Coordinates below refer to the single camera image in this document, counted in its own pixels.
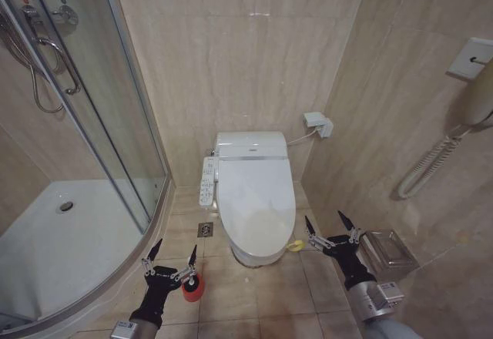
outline toilet tank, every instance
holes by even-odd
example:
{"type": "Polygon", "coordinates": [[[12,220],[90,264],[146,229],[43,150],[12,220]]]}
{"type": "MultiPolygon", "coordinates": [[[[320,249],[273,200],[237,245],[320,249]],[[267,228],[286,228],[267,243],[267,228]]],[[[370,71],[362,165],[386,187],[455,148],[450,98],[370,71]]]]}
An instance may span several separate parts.
{"type": "Polygon", "coordinates": [[[218,133],[215,153],[219,158],[230,160],[284,159],[287,147],[279,131],[218,133]]]}

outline white cable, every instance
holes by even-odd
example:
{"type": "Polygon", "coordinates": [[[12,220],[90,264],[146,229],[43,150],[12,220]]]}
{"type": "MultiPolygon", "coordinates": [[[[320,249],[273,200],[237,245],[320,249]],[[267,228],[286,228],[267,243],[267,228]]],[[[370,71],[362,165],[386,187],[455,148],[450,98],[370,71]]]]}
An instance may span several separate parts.
{"type": "Polygon", "coordinates": [[[301,136],[299,137],[298,139],[295,139],[295,140],[291,140],[289,141],[288,143],[286,143],[286,145],[293,145],[295,142],[297,141],[300,141],[300,140],[303,140],[303,139],[306,139],[308,136],[312,136],[314,133],[320,131],[320,127],[317,127],[316,129],[314,129],[311,133],[309,133],[308,135],[305,135],[305,136],[301,136]]]}
{"type": "Polygon", "coordinates": [[[397,188],[397,194],[401,199],[407,199],[414,196],[421,187],[434,175],[434,173],[443,166],[445,160],[458,148],[462,138],[466,136],[471,129],[466,129],[461,135],[449,137],[446,135],[434,148],[426,154],[412,171],[402,180],[397,188]]]}

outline shower drain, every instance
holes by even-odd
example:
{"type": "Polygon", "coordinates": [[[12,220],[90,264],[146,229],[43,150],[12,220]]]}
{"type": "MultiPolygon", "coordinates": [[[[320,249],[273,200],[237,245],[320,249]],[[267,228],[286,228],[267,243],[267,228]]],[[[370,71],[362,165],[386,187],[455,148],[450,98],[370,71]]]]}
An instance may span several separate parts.
{"type": "Polygon", "coordinates": [[[62,212],[66,212],[68,210],[71,210],[73,207],[74,207],[73,202],[65,202],[59,207],[59,210],[61,210],[62,212]]]}
{"type": "Polygon", "coordinates": [[[197,237],[211,237],[213,235],[214,224],[212,222],[199,223],[197,237]]]}

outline red cup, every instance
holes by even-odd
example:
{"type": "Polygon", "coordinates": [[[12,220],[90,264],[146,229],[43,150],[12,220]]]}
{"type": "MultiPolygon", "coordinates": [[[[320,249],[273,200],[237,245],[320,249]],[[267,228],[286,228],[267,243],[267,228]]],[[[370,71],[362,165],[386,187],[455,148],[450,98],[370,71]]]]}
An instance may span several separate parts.
{"type": "Polygon", "coordinates": [[[187,302],[197,302],[206,288],[206,283],[203,278],[197,274],[193,277],[193,285],[189,284],[189,281],[182,284],[183,297],[187,302]]]}

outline toilet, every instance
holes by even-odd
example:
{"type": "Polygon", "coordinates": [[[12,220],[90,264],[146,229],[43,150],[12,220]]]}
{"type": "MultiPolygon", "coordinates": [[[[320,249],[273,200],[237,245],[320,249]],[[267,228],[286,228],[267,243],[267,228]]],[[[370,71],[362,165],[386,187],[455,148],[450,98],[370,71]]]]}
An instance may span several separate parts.
{"type": "Polygon", "coordinates": [[[284,135],[218,133],[214,155],[216,201],[234,256],[248,267],[275,262],[296,216],[284,135]]]}

